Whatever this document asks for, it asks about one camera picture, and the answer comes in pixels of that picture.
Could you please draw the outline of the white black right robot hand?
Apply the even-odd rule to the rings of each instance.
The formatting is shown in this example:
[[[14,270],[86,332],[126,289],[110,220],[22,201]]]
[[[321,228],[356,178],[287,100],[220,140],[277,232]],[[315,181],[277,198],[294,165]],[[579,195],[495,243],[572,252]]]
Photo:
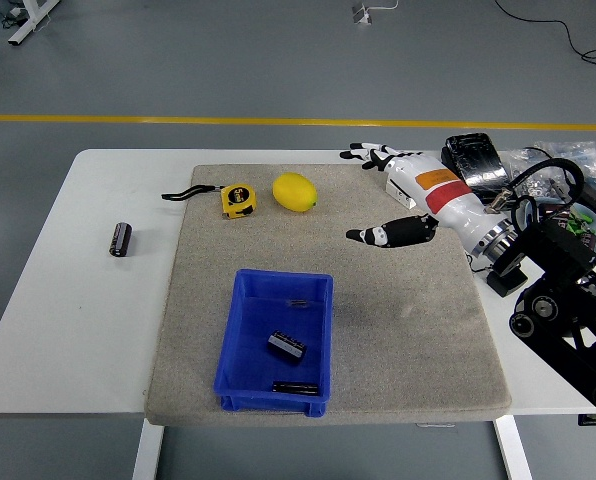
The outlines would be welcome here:
[[[457,233],[467,253],[479,256],[510,229],[510,221],[503,214],[488,213],[472,189],[433,156],[386,145],[352,143],[340,157],[361,160],[365,170],[376,168],[387,173],[388,182],[424,212],[366,230],[349,230],[349,239],[379,248],[398,248],[428,242],[437,227],[445,227]]]

